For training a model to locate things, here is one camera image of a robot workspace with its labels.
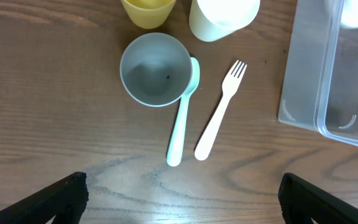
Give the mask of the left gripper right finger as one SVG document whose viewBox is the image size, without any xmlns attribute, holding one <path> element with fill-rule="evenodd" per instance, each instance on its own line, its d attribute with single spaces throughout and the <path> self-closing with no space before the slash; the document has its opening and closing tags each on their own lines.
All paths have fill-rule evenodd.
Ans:
<svg viewBox="0 0 358 224">
<path fill-rule="evenodd" d="M 278 200 L 286 224 L 358 223 L 358 208 L 289 172 L 282 177 Z"/>
</svg>

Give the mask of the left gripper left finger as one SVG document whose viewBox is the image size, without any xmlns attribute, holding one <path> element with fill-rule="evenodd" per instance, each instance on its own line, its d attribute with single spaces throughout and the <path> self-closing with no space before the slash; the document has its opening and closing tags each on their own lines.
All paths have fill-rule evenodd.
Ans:
<svg viewBox="0 0 358 224">
<path fill-rule="evenodd" d="M 89 192 L 86 173 L 74 172 L 0 211 L 0 223 L 73 223 L 81 220 Z"/>
</svg>

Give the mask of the mint green plastic spoon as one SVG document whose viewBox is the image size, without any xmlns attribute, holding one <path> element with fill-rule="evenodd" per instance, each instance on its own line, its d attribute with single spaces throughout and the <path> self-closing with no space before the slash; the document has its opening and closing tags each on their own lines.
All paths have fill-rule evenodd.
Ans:
<svg viewBox="0 0 358 224">
<path fill-rule="evenodd" d="M 186 122 L 190 98 L 200 83 L 200 64 L 195 57 L 191 57 L 191 65 L 191 80 L 185 92 L 180 98 L 177 117 L 172 129 L 172 134 L 167 150 L 167 164 L 171 167 L 176 167 L 181 162 L 185 142 Z"/>
</svg>

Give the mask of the cream white plastic fork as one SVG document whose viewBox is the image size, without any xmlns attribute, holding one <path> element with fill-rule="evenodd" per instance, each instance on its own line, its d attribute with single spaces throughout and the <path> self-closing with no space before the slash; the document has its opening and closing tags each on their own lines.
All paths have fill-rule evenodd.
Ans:
<svg viewBox="0 0 358 224">
<path fill-rule="evenodd" d="M 230 68 L 230 70 L 226 73 L 221 87 L 222 97 L 209 123 L 203 131 L 200 140 L 196 145 L 195 157 L 197 160 L 203 161 L 208 158 L 216 136 L 218 134 L 219 127 L 223 120 L 224 114 L 228 107 L 229 101 L 237 92 L 242 77 L 245 74 L 246 68 L 247 64 L 240 60 L 237 60 L 235 64 Z"/>
</svg>

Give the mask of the grey plastic cup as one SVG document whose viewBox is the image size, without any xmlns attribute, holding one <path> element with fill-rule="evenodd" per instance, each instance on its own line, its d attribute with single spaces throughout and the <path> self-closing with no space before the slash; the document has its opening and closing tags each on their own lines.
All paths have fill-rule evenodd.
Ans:
<svg viewBox="0 0 358 224">
<path fill-rule="evenodd" d="M 122 54 L 121 81 L 133 99 L 149 107 L 170 105 L 192 77 L 192 56 L 171 35 L 152 32 L 133 40 Z"/>
</svg>

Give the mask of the yellow plastic cup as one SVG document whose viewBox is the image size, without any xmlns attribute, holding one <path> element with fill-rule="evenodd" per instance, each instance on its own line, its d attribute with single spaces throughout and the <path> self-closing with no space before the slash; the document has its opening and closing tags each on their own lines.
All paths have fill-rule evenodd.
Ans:
<svg viewBox="0 0 358 224">
<path fill-rule="evenodd" d="M 130 20 L 143 29 L 162 25 L 176 0 L 121 0 Z"/>
</svg>

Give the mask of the cream white plastic cup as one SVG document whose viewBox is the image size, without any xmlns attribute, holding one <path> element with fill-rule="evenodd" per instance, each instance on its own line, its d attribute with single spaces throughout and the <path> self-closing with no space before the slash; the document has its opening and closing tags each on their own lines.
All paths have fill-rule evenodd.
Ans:
<svg viewBox="0 0 358 224">
<path fill-rule="evenodd" d="M 259 7 L 260 0 L 193 0 L 189 27 L 199 40 L 214 42 L 248 26 Z"/>
</svg>

